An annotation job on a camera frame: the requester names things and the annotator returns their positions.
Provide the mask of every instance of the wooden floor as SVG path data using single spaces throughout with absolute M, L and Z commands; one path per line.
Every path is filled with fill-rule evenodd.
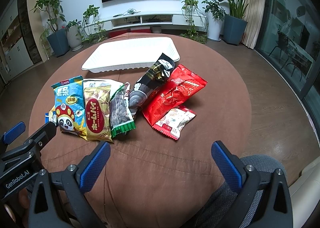
M 225 42 L 207 44 L 225 57 L 247 85 L 252 123 L 242 156 L 267 154 L 279 160 L 292 184 L 320 156 L 316 136 L 300 102 L 279 74 L 255 51 Z
M 292 184 L 299 172 L 320 156 L 316 137 L 296 96 L 255 51 L 244 45 L 227 45 L 223 41 L 209 41 L 206 45 L 224 56 L 247 85 L 252 104 L 252 125 L 243 156 L 273 156 L 284 164 L 288 183 Z M 76 53 L 53 57 L 12 81 L 0 95 L 0 133 L 19 121 L 24 121 L 28 129 L 31 110 L 42 86 Z M 20 145 L 27 135 L 26 131 L 10 147 Z

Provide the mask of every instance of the person's leg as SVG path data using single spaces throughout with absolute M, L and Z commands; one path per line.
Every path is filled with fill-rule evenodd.
M 240 159 L 244 165 L 252 164 L 258 171 L 274 172 L 276 168 L 281 168 L 286 176 L 284 166 L 276 159 L 267 155 L 253 155 Z M 258 207 L 262 191 L 257 191 L 251 207 L 244 218 L 240 228 L 248 226 Z M 196 213 L 181 228 L 214 228 L 227 213 L 237 197 L 237 193 L 231 191 L 226 182 L 215 191 L 207 203 L 198 213 Z

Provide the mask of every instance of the sliding glass door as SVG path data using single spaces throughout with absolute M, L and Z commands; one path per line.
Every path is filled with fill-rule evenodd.
M 255 49 L 286 79 L 320 134 L 320 15 L 311 0 L 266 0 Z

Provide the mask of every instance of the brown ottoman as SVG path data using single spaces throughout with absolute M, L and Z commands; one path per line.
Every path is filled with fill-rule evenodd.
M 108 39 L 169 35 L 126 33 Z M 205 45 L 169 36 L 179 54 L 179 63 L 208 81 L 207 86 L 184 103 L 197 113 L 175 142 L 153 130 L 141 114 L 137 128 L 117 137 L 111 156 L 92 191 L 85 196 L 99 217 L 112 227 L 179 227 L 193 216 L 223 183 L 211 157 L 211 145 L 222 140 L 231 153 L 243 152 L 251 124 L 247 88 L 234 67 Z M 93 74 L 81 66 L 98 47 L 82 51 L 62 65 L 47 81 L 34 104 L 29 125 L 31 135 L 44 124 L 44 113 L 54 104 L 50 85 L 76 75 L 109 78 L 132 85 L 147 69 Z M 77 164 L 90 154 L 96 142 L 57 131 L 42 152 L 50 172 Z

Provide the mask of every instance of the screw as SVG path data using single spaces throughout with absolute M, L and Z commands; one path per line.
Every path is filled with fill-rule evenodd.
M 67 167 L 68 171 L 74 171 L 76 169 L 76 165 L 71 164 Z
M 283 171 L 282 171 L 281 168 L 277 168 L 277 169 L 276 169 L 276 173 L 277 173 L 278 175 L 282 175 L 282 174 L 283 174 Z
M 40 171 L 39 171 L 39 174 L 40 175 L 44 175 L 46 173 L 46 170 L 45 169 L 41 169 Z
M 254 166 L 253 165 L 246 165 L 245 167 L 248 171 L 254 171 Z

